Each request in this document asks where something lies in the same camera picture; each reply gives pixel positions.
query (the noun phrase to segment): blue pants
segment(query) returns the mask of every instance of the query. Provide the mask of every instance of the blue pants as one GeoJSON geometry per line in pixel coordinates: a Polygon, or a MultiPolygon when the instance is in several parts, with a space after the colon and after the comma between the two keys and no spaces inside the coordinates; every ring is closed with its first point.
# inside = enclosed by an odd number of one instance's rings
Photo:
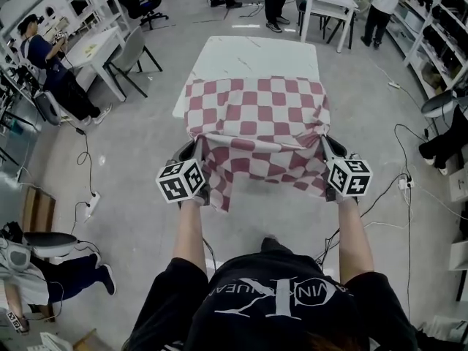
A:
{"type": "Polygon", "coordinates": [[[95,254],[64,261],[58,265],[31,257],[31,263],[41,270],[47,281],[49,303],[61,301],[62,293],[63,300],[73,298],[81,290],[90,287],[93,283],[103,282],[108,278],[108,272],[105,267],[101,266],[95,269],[95,254]]]}

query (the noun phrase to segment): blue t-shirt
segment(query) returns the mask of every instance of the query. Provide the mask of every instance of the blue t-shirt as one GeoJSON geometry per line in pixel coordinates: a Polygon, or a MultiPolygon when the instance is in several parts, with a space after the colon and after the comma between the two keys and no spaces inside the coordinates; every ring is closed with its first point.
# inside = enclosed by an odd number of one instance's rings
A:
{"type": "MultiPolygon", "coordinates": [[[[28,60],[34,66],[45,69],[47,79],[45,80],[44,89],[53,90],[59,85],[61,79],[67,73],[67,68],[65,68],[60,59],[57,56],[54,56],[50,60],[46,61],[45,57],[52,50],[52,45],[44,40],[40,35],[35,35],[29,40],[29,51],[28,51],[28,60]]],[[[24,46],[26,40],[21,43],[21,53],[24,56],[24,46]]]]}

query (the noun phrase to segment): floor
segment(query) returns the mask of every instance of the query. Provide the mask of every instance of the floor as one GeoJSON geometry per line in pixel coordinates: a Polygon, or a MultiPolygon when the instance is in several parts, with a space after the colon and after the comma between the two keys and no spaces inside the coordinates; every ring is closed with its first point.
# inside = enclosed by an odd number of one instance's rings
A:
{"type": "MultiPolygon", "coordinates": [[[[97,105],[112,102],[114,110],[99,127],[87,129],[93,159],[92,186],[102,199],[86,223],[83,209],[78,206],[74,234],[100,248],[103,260],[113,266],[118,292],[110,298],[102,285],[96,285],[64,303],[58,323],[69,340],[97,328],[107,344],[120,349],[154,277],[170,261],[178,209],[164,202],[154,179],[158,169],[187,141],[183,121],[175,120],[171,112],[205,41],[212,35],[298,40],[296,32],[269,31],[264,12],[251,18],[240,17],[254,9],[228,12],[224,7],[211,9],[207,0],[164,0],[161,11],[170,19],[146,32],[147,46],[164,72],[157,72],[144,58],[146,73],[132,75],[148,91],[149,98],[141,97],[124,81],[129,95],[125,103],[120,103],[104,84],[92,86],[91,100],[97,105]]],[[[283,16],[296,20],[294,0],[287,0],[283,16]]],[[[427,123],[415,103],[404,92],[390,88],[387,76],[377,68],[385,70],[421,105],[423,95],[412,73],[402,66],[401,54],[391,39],[385,37],[381,49],[375,51],[361,43],[362,32],[360,21],[352,50],[345,47],[338,54],[339,35],[326,45],[318,21],[313,18],[308,41],[317,46],[320,78],[331,101],[331,134],[367,159],[374,171],[369,194],[361,202],[361,210],[365,210],[402,170],[404,157],[393,134],[395,124],[405,124],[422,134],[427,123]]],[[[449,203],[447,179],[425,166],[417,152],[418,139],[405,129],[399,129],[398,134],[417,183],[449,203]]],[[[55,229],[69,233],[76,202],[89,199],[88,162],[76,165],[85,141],[67,125],[60,128],[55,139],[47,170],[37,183],[57,199],[55,229]]],[[[457,205],[451,207],[459,211],[457,205]]],[[[412,209],[410,317],[413,324],[419,325],[454,301],[459,276],[448,272],[447,267],[458,220],[418,187],[412,192],[412,209]]],[[[334,232],[338,222],[335,204],[325,204],[293,188],[257,181],[236,182],[229,214],[210,208],[202,213],[205,237],[218,261],[258,250],[265,234],[276,235],[296,253],[315,256],[323,250],[325,238],[334,232]]],[[[388,276],[407,312],[407,206],[397,186],[364,222],[404,228],[371,224],[367,230],[377,270],[388,276]]],[[[335,276],[337,252],[331,251],[325,261],[325,267],[335,276]]]]}

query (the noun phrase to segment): white tabletop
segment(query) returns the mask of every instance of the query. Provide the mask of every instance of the white tabletop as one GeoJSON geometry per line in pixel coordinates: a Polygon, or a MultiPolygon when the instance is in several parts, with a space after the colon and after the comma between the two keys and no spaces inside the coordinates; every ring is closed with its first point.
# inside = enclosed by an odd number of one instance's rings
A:
{"type": "Polygon", "coordinates": [[[73,64],[73,67],[83,67],[89,64],[105,43],[117,33],[118,27],[113,27],[98,34],[85,35],[72,47],[61,63],[66,68],[71,67],[69,62],[73,64]]]}
{"type": "MultiPolygon", "coordinates": [[[[210,37],[190,72],[186,84],[195,79],[304,77],[320,80],[317,53],[312,44],[258,37],[210,37]]],[[[183,118],[185,86],[173,110],[183,118]]]]}

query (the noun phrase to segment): pink checkered fabric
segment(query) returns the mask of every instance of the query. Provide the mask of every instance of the pink checkered fabric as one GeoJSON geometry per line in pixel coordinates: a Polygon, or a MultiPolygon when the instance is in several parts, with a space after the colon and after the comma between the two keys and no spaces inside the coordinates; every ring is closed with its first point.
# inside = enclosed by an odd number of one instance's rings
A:
{"type": "Polygon", "coordinates": [[[325,89],[306,78],[194,80],[185,122],[203,139],[211,205],[228,211],[234,175],[325,196],[320,135],[330,128],[325,89]]]}

